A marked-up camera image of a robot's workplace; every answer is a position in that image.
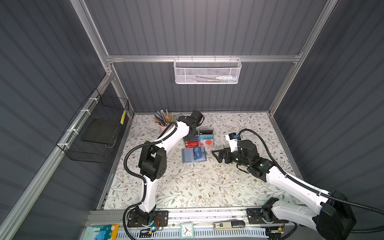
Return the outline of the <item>pink white circle card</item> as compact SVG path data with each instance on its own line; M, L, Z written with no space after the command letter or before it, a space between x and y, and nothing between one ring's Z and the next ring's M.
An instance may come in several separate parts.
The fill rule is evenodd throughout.
M214 144L213 139L200 139L201 146L212 146Z

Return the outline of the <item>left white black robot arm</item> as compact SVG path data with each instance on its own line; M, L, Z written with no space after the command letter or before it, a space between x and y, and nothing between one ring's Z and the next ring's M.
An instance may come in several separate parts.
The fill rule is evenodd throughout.
M167 153L180 140L193 140L197 127L203 123L204 119L201 112L194 110L190 116L180 116L175 122L168 124L154 142L144 143L139 159L140 176L144 178L143 197L135 207L135 213L146 225L155 218L156 190L158 180L167 170Z

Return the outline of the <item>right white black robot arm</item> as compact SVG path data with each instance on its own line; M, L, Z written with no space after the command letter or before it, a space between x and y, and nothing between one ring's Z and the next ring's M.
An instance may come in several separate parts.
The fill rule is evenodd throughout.
M212 154L219 163L246 167L245 173L282 189L301 202L301 205L295 205L276 197L269 198L261 210L265 223L287 220L315 230L326 240L347 239L357 223L352 208L343 202L347 199L345 195L330 194L282 173L276 163L260 157L256 145L250 140L233 139L230 147L214 150Z

